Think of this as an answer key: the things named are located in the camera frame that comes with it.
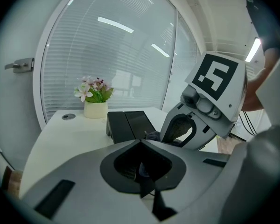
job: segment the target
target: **white flower pot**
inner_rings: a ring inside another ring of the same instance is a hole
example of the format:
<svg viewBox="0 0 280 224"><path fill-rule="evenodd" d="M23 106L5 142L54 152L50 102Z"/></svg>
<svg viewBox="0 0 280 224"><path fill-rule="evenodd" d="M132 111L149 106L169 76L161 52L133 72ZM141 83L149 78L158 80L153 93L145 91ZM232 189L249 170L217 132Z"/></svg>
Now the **white flower pot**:
<svg viewBox="0 0 280 224"><path fill-rule="evenodd" d="M90 119L106 118L108 113L108 104L104 103L90 103L85 101L84 116Z"/></svg>

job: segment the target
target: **white table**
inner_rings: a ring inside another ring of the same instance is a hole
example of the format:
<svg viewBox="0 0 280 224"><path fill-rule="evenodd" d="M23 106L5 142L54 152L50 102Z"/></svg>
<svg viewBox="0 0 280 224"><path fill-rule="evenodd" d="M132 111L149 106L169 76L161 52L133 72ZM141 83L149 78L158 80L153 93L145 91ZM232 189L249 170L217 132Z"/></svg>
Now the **white table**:
<svg viewBox="0 0 280 224"><path fill-rule="evenodd" d="M161 131L167 113L157 108L109 109L109 111L144 111L156 131ZM63 120L62 116L73 113L72 120ZM180 137L184 140L191 132ZM20 186L19 197L37 181L70 158L95 149L112 145L106 135L106 118L87 119L83 110L57 111L39 135L28 157ZM218 152L214 138L202 151Z"/></svg>

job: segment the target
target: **person's arm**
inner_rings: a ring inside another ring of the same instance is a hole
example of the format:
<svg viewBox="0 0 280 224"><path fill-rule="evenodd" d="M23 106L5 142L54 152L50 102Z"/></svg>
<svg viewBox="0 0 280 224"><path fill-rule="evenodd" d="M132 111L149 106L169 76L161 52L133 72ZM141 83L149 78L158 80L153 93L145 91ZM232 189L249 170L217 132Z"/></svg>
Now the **person's arm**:
<svg viewBox="0 0 280 224"><path fill-rule="evenodd" d="M280 50L278 48L269 48L265 51L265 66L257 76L248 82L247 94L242 107L242 111L255 111L263 109L256 90L261 86L264 80L268 77L273 67L280 57Z"/></svg>

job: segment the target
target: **ceiling light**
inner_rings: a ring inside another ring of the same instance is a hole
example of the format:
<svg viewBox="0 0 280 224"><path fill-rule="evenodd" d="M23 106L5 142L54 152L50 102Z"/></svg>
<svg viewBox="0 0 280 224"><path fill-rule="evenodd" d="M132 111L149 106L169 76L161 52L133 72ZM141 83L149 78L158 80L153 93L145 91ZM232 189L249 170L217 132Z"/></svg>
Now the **ceiling light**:
<svg viewBox="0 0 280 224"><path fill-rule="evenodd" d="M260 46L260 39L255 38L254 44L253 44L247 58L245 59L246 62L250 62L252 60L252 58L254 57L255 53L257 52L259 46Z"/></svg>
<svg viewBox="0 0 280 224"><path fill-rule="evenodd" d="M73 0L70 0L67 5L70 5L72 2L73 2Z"/></svg>
<svg viewBox="0 0 280 224"><path fill-rule="evenodd" d="M109 25L115 26L115 27L120 28L120 29L123 29L123 30L125 30L125 31L127 31L129 33L132 33L134 31L134 30L132 30L132 29L130 29L130 28L128 28L128 27L118 23L118 22L111 21L111 20L103 18L103 17L98 17L98 21L101 21L103 23L107 23Z"/></svg>
<svg viewBox="0 0 280 224"><path fill-rule="evenodd" d="M169 57L169 55L166 52L164 52L161 48L159 48L156 44L152 44L151 46L157 51L161 52L165 57Z"/></svg>

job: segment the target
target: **white wall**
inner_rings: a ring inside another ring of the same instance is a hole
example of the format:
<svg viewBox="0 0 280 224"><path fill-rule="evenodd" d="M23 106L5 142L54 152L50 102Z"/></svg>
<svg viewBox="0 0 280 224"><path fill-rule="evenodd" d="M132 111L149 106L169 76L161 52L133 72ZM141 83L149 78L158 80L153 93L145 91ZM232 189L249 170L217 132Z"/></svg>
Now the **white wall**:
<svg viewBox="0 0 280 224"><path fill-rule="evenodd" d="M262 114L261 114L261 117L260 117L260 120L259 120L259 124L257 126L257 133L260 133L262 131L265 131L267 130L268 128L271 127L271 122L269 120L269 117L267 116L266 114L266 111L265 110L262 110Z"/></svg>
<svg viewBox="0 0 280 224"><path fill-rule="evenodd" d="M43 29L60 0L18 0L0 25L0 147L23 170L41 129L35 113L32 72L15 74L4 65L35 57Z"/></svg>

